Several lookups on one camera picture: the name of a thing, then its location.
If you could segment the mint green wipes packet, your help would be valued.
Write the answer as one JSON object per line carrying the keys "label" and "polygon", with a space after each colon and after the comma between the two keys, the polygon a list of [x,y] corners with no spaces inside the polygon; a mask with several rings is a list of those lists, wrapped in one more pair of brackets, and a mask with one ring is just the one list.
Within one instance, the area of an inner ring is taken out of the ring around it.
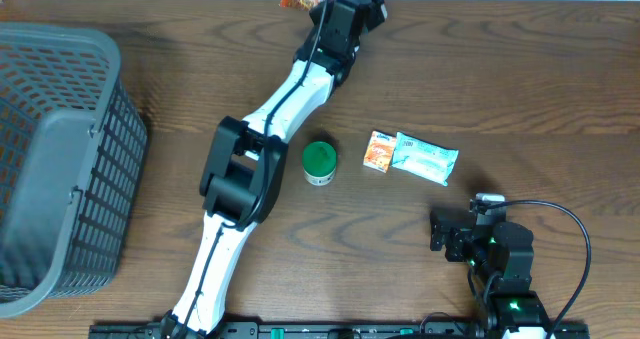
{"label": "mint green wipes packet", "polygon": [[414,175],[447,186],[459,151],[446,149],[404,133],[396,135],[396,146],[391,166]]}

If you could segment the orange Kleenex tissue packet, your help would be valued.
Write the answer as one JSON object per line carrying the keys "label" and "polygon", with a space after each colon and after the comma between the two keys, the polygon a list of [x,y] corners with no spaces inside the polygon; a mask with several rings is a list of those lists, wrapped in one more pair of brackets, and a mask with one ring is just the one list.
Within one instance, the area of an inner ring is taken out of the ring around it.
{"label": "orange Kleenex tissue packet", "polygon": [[363,165],[386,173],[393,157],[396,141],[394,136],[373,131],[363,158]]}

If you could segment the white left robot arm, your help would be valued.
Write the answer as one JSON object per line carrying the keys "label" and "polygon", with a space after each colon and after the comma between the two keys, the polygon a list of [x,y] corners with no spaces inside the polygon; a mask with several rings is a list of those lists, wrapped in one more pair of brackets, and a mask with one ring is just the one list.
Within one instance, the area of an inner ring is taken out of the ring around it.
{"label": "white left robot arm", "polygon": [[185,291],[162,319],[163,338],[205,338],[224,316],[242,249],[277,201],[289,142],[348,78],[360,39],[387,18],[384,0],[323,0],[283,84],[243,119],[216,128],[199,183],[203,236]]}

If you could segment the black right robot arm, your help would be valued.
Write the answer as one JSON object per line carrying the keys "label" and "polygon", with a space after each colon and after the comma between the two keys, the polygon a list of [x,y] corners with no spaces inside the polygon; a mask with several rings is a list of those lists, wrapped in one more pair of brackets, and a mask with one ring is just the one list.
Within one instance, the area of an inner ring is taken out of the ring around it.
{"label": "black right robot arm", "polygon": [[480,207],[469,212],[434,208],[429,215],[430,249],[445,251],[449,262],[469,266],[478,317],[469,338],[544,338],[550,319],[531,290],[533,233],[509,222],[506,209]]}

